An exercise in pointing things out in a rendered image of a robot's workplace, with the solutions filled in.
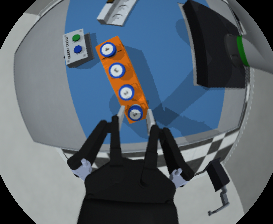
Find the white screw cap with blue rim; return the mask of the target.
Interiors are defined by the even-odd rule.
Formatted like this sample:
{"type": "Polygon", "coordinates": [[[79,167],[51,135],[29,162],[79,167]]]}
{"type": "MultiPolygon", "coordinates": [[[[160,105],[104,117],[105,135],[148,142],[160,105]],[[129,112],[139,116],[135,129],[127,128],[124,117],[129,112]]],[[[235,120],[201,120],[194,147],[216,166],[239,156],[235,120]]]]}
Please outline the white screw cap with blue rim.
{"type": "Polygon", "coordinates": [[[135,93],[134,88],[129,84],[121,86],[118,91],[119,97],[124,101],[131,100],[134,97],[134,93],[135,93]]]}
{"type": "Polygon", "coordinates": [[[132,121],[139,121],[143,117],[143,110],[138,105],[133,105],[128,110],[128,117],[132,121]]]}

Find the blue bench mat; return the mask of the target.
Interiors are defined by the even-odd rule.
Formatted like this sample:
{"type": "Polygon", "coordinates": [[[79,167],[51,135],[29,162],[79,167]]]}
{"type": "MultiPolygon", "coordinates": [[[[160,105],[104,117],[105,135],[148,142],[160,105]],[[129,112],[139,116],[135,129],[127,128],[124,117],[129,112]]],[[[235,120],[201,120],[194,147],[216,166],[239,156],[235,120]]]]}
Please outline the blue bench mat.
{"type": "Polygon", "coordinates": [[[111,122],[120,103],[96,46],[118,36],[137,75],[159,128],[174,138],[216,129],[225,88],[193,86],[189,36],[178,3],[187,0],[137,0],[123,26],[98,22],[107,0],[70,0],[65,34],[90,33],[94,59],[76,68],[66,65],[73,104],[86,138],[98,122],[111,122]]]}

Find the blue and white screw cap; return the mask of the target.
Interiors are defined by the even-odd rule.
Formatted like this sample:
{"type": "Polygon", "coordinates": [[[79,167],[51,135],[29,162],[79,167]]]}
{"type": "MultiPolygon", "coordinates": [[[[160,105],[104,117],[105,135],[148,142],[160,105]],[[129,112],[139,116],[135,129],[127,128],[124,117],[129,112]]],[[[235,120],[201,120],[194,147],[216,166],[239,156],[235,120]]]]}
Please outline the blue and white screw cap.
{"type": "Polygon", "coordinates": [[[114,56],[116,51],[116,46],[111,42],[106,42],[100,47],[100,54],[107,58],[114,56]]]}
{"type": "Polygon", "coordinates": [[[111,64],[108,70],[109,75],[115,79],[121,78],[125,74],[125,71],[125,66],[118,62],[111,64]]]}

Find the orange tube rack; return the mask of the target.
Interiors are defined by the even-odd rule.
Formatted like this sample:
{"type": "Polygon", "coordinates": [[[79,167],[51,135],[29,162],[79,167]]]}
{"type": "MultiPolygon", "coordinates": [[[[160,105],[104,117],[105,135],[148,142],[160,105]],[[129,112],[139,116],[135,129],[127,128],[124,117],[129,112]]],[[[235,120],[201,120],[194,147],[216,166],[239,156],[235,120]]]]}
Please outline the orange tube rack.
{"type": "Polygon", "coordinates": [[[95,48],[96,48],[97,53],[98,53],[98,55],[100,57],[100,60],[101,60],[102,65],[103,65],[103,67],[105,69],[105,72],[106,72],[106,74],[107,74],[107,76],[109,78],[109,81],[110,81],[110,83],[111,83],[111,85],[113,87],[113,90],[114,90],[114,92],[115,92],[115,94],[116,94],[116,96],[117,96],[117,98],[118,98],[118,100],[120,102],[120,105],[125,106],[125,112],[124,113],[125,113],[128,121],[129,121],[129,123],[131,124],[131,123],[137,122],[137,121],[130,120],[129,117],[128,117],[128,110],[133,104],[140,105],[140,107],[143,110],[142,119],[145,119],[146,115],[147,115],[147,109],[149,107],[147,106],[148,105],[147,101],[145,101],[146,98],[144,98],[145,97],[145,96],[143,96],[144,93],[142,93],[143,90],[141,88],[140,83],[138,83],[139,80],[138,80],[137,75],[136,75],[136,73],[134,71],[134,68],[132,66],[131,61],[129,61],[130,59],[129,59],[128,54],[127,54],[127,52],[126,52],[126,50],[124,48],[124,45],[122,44],[122,42],[121,42],[121,40],[119,39],[118,36],[113,37],[113,38],[111,38],[111,39],[109,39],[109,40],[107,40],[105,42],[99,44],[95,48]],[[100,47],[105,42],[111,42],[116,46],[117,53],[116,53],[115,56],[107,58],[107,57],[104,57],[104,56],[102,56],[100,54],[100,47]],[[110,65],[112,63],[115,63],[115,62],[119,62],[119,63],[123,64],[125,66],[125,69],[126,69],[125,75],[123,75],[121,78],[117,78],[117,79],[112,78],[109,75],[109,72],[108,72],[108,68],[110,67],[110,65]],[[135,90],[134,97],[129,101],[124,101],[118,96],[118,91],[119,91],[120,87],[123,86],[124,84],[131,85],[135,90]]]}

